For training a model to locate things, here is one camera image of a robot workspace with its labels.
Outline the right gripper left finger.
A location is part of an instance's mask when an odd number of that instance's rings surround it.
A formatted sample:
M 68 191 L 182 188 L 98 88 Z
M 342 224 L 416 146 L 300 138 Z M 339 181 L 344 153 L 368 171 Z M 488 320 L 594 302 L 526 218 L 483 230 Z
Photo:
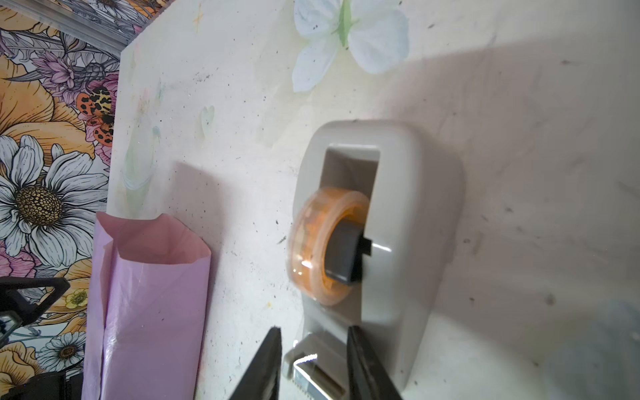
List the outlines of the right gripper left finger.
M 281 328 L 271 327 L 230 400 L 277 400 L 282 366 Z

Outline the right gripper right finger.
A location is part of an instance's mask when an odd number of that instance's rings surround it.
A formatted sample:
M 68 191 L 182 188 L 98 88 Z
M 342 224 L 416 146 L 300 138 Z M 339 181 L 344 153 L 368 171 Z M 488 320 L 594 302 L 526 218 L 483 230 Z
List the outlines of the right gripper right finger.
M 348 329 L 347 365 L 350 399 L 402 400 L 359 326 Z

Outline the pink wrapping paper sheet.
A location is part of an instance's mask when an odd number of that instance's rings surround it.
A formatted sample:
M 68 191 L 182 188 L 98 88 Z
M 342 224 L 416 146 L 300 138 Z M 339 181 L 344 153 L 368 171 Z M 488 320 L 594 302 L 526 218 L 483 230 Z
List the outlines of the pink wrapping paper sheet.
M 167 214 L 98 213 L 83 365 L 84 399 L 191 399 L 212 253 Z

